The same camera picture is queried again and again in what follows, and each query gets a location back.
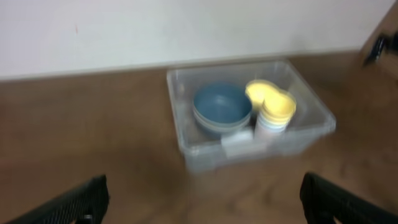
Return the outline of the yellow cup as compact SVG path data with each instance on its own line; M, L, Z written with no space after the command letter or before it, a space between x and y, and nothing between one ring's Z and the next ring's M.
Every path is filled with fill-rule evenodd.
M296 108L297 102L289 92L273 91L264 97L259 113L272 123L287 123Z

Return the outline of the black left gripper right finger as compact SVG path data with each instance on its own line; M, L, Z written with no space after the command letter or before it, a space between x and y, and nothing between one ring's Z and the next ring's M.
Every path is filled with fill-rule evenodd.
M397 224L397 216L387 212L313 172L307 172L300 187L308 224Z

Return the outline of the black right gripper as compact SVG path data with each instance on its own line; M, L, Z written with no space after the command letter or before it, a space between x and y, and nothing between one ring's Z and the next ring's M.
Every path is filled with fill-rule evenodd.
M376 63L382 53L397 55L397 31L392 35L381 33L368 50L365 59L363 60L363 66Z

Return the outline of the dark blue bowl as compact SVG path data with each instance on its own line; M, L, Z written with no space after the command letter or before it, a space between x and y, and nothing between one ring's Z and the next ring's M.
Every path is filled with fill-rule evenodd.
M252 112L252 103L240 86L211 83L199 89L193 106L205 119L221 124L237 123Z
M220 132L220 131L214 131L212 129L204 127L202 124L198 123L197 121L195 122L196 126L198 129L201 130L204 134L206 134L209 138L213 139L221 139L226 136L232 136L233 134L238 134L241 131L246 131L249 129L248 126L239 128L237 130L232 130L232 131L227 131L227 132Z

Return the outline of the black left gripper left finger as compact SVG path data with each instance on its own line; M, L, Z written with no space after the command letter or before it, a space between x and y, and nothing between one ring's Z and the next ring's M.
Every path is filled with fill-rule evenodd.
M7 224L101 224L108 205L107 178L99 175Z

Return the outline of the light blue cup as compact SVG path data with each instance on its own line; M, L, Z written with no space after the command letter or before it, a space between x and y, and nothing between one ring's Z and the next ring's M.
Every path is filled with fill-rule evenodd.
M288 126L288 123L280 123L280 124L271 123L262 116L257 117L257 122L264 128L271 129L273 131L283 131Z

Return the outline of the yellow small bowl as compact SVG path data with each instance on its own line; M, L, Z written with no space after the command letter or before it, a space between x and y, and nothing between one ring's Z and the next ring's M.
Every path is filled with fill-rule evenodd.
M265 99L279 92L279 87L267 80L252 80L247 83L245 94L251 100L252 110L257 113Z

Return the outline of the cream large bowl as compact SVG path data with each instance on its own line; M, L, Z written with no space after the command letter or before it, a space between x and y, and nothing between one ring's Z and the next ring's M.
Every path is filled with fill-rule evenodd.
M250 115L247 115L241 121L235 123L229 123L229 124L216 123L214 121L206 119L196 109L193 109L193 116L199 125L206 128L207 130L217 133L228 133L242 129L249 124L251 118Z

